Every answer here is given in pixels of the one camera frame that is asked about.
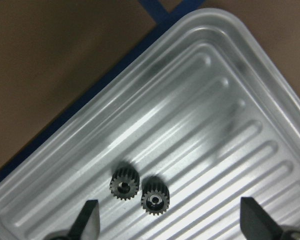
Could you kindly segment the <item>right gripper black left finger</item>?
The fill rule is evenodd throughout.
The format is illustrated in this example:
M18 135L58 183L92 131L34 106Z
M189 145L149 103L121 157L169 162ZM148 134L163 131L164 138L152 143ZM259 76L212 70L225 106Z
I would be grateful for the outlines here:
M67 231L48 234L45 240L97 240L100 235L100 208L97 199L87 200Z

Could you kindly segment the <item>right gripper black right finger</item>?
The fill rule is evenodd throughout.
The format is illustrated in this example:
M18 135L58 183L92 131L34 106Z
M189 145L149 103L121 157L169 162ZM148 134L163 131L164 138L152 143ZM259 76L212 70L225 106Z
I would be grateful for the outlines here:
M240 230L247 240L300 240L300 228L279 225L253 197L240 199Z

